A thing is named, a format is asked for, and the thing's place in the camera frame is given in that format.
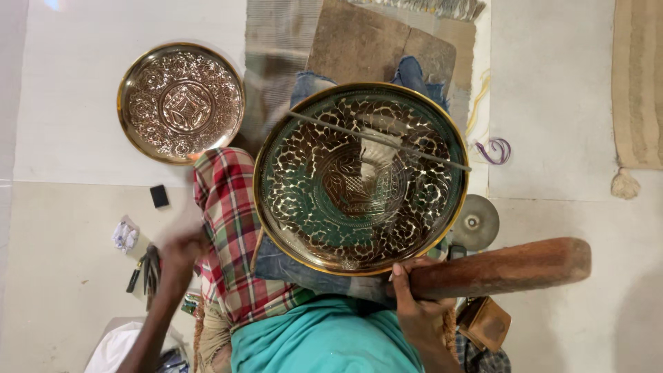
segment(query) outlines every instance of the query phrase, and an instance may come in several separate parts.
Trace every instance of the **embossed copper plate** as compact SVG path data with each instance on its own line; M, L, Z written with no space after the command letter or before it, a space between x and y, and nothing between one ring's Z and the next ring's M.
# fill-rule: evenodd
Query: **embossed copper plate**
M292 110L467 165L449 115L407 88L345 84ZM435 246L460 211L468 177L286 116L257 158L253 192L265 231L286 254L327 273L369 275Z
M233 67L203 46L174 43L142 55L117 93L122 128L138 150L157 161L189 165L200 153L235 137L244 92Z

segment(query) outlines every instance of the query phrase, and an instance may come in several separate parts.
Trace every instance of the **red plaid fabric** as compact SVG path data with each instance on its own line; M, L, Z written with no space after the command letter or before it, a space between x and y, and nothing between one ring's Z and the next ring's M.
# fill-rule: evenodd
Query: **red plaid fabric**
M249 266L262 234L253 200L253 158L219 148L196 162L195 199L213 246L201 263L202 293L226 315L231 331L282 315L311 299L312 291L283 281L258 279Z

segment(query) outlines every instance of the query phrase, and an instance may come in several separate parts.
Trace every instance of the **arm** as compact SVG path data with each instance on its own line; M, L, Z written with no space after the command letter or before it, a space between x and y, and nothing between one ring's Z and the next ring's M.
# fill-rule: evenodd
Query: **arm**
M419 351L427 372L460 373L458 362L435 334L432 321L453 307L455 299L415 301L410 292L409 273L412 269L435 264L429 257L416 258L404 264L394 264L392 280L398 309L398 323L405 339Z
M162 251L163 271L152 309L118 373L154 372L166 331L186 292L193 267L206 242L204 233L175 237Z

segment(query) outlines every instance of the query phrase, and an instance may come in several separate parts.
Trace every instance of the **white cloth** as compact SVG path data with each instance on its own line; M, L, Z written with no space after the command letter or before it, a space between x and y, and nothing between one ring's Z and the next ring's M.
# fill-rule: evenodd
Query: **white cloth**
M120 222L115 228L111 240L115 243L116 249L120 249L126 254L138 242L138 235L139 231L136 228L133 228L127 222Z
M109 331L94 350L85 373L115 373L136 342L142 327L142 323L132 321ZM168 333L161 352L178 346L178 341Z

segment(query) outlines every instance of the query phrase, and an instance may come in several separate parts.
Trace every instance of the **gold rim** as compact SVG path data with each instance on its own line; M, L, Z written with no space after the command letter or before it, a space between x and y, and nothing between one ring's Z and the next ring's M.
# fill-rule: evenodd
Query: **gold rim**
M196 163L197 159L190 159L188 161L173 161L172 159L155 157L154 155L152 155L150 153L147 153L129 135L129 124L125 122L124 118L122 118L122 88L125 84L125 81L127 80L129 75L133 71L133 69L136 68L136 66L138 66L139 63L141 61L143 61L148 55L150 55L150 54L152 54L152 53L154 53L154 52L156 52L160 49L168 48L169 46L178 46L178 45L193 46L193 47L196 47L196 48L200 48L203 51L205 51L205 52L209 53L210 55L214 56L215 58L220 59L230 69L230 72L235 77L235 79L237 79L237 86L238 86L238 89L239 89L239 93L241 94L241 97L242 97L241 112L239 113L239 119L237 120L237 123L239 125L237 125L237 126L235 126L235 128L233 128L233 132L231 133L227 143L215 143L214 145L210 146L206 150L214 149L216 147L225 147L225 146L228 146L228 144L230 144L233 141L235 136L237 136L237 132L239 132L239 128L241 127L242 121L244 119L244 111L246 110L246 98L244 96L244 83L243 83L242 79L240 79L239 74L237 73L237 71L235 70L233 65L228 60L226 60L222 55L218 54L217 52L213 51L212 49L209 49L206 46L202 46L200 44L196 44L196 43L192 43L192 42L170 42L170 43L167 43L167 44L162 44L162 45L159 45L157 47L154 47L154 48L148 50L147 52L143 53L140 57L138 57L131 64L131 67L129 67L129 69L126 71L126 73L122 77L122 80L120 80L120 85L117 89L117 117L120 121L120 126L122 127L122 131L124 132L125 136L127 136L127 139L129 140L129 142L133 145L133 147L138 149L138 151L140 151L142 154L146 155L147 157L149 157L151 159L154 159L155 161L161 162L161 163L166 163L166 164L169 164L169 165L177 165L177 166L188 166L188 165L193 165L194 163Z
M455 122L453 119L449 116L447 112L444 111L438 104L435 103L435 101L431 100L430 98L426 97L425 95L415 91L411 90L410 88L405 88L402 86L398 86L396 84L392 83L384 83L384 82L357 82L357 83L346 83L346 84L340 84L338 86L326 88L324 90L321 90L319 92L316 92L315 94L312 94L311 96L308 96L304 100L302 100L299 104L296 104L291 110L295 113L299 113L300 110L304 107L309 105L311 102L319 100L320 98L324 98L325 96L328 96L330 94L336 93L336 91L341 91L347 88L376 88L376 87L383 87L383 88L391 88L396 91L400 91L400 93L403 94L408 94L411 96L414 96L415 98L418 98L419 100L422 100L426 102L427 104L431 105L432 108L442 114L449 123L451 123L452 130L455 134L455 136L459 139L459 142L461 143L461 156L463 159L463 165L469 165L469 158L467 156L467 147L465 146L465 141L463 140L463 137L460 134L460 131L458 130L458 127L456 126ZM260 164L263 162L263 158L265 157L265 153L267 152L267 148L269 147L269 144L274 140L276 135L280 132L280 130L287 124L287 120L290 116L285 115L283 118L281 118L278 123L272 128L271 132L265 139L265 142L263 143L263 146L260 148L260 151L258 152L258 157L256 157L255 161L255 168L253 170L253 200L255 201L256 204L256 209L258 212L258 220L260 220L260 224L263 227L263 230L265 233L267 233L267 236L274 242L274 244L285 254L287 254L289 257L292 259L298 261L301 264L304 264L306 267L315 269L320 272L324 273L329 273L332 275L342 275L342 276L349 276L349 277L355 277L355 276L370 276L370 275L377 275L380 273L384 273L387 271L391 270L391 266L388 267L382 267L379 269L374 269L372 271L366 271L366 272L357 272L357 273L347 273L347 272L338 272L334 270L330 270L326 267L320 267L317 265L313 265L310 261L306 260L305 258L295 254L287 248L286 246L282 245L282 242L280 242L280 239L278 236L272 233L271 227L268 225L266 216L264 215L264 209L261 206L261 201L260 201L260 196L259 196L259 171L260 171ZM426 255L432 248L435 247L435 245L439 244L440 241L446 236L446 234L449 232L451 227L453 226L453 223L456 221L458 218L458 215L460 214L461 209L463 208L463 205L465 204L465 197L467 196L467 188L469 186L469 171L462 171L463 178L465 179L464 185L463 185L463 190L461 192L461 196L458 202L458 206L452 217L450 218L446 228L442 231L442 233L435 239L433 240L430 244L428 244L425 248L419 250L416 254L411 255L407 258L403 258L403 260L409 259L409 258L417 258L419 256Z

